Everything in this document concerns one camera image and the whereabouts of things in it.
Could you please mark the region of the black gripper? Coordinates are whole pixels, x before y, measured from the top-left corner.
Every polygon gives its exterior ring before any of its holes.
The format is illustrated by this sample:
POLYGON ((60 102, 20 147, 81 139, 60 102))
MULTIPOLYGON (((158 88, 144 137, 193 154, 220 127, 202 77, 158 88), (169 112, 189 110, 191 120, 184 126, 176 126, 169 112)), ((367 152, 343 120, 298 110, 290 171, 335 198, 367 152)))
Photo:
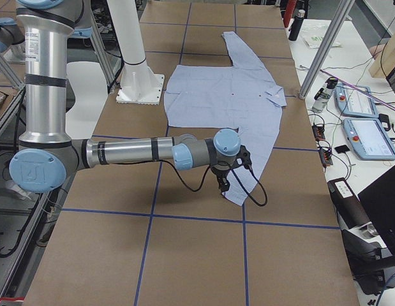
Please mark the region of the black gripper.
POLYGON ((219 185, 219 190, 221 192, 228 191, 230 188, 230 182, 227 177, 230 173, 230 165, 215 165, 211 167, 211 171, 215 174, 216 180, 219 185))

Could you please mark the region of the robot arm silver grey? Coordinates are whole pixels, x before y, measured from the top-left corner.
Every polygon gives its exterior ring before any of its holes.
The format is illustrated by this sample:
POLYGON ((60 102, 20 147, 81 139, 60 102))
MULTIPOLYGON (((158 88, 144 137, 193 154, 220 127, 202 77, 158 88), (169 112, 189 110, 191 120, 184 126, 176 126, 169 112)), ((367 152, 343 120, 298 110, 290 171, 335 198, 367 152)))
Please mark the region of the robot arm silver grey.
POLYGON ((96 142, 67 134, 67 41, 91 33, 91 13, 89 1, 17 3, 26 42, 26 130, 10 161, 13 181, 26 191, 46 193, 96 165, 167 162, 175 171, 205 166, 220 190, 228 191, 228 174, 242 158, 240 138, 231 129, 204 140, 182 135, 96 142))
POLYGON ((16 21, 10 17, 0 18, 0 53, 12 49, 16 54, 25 52, 25 36, 16 21))

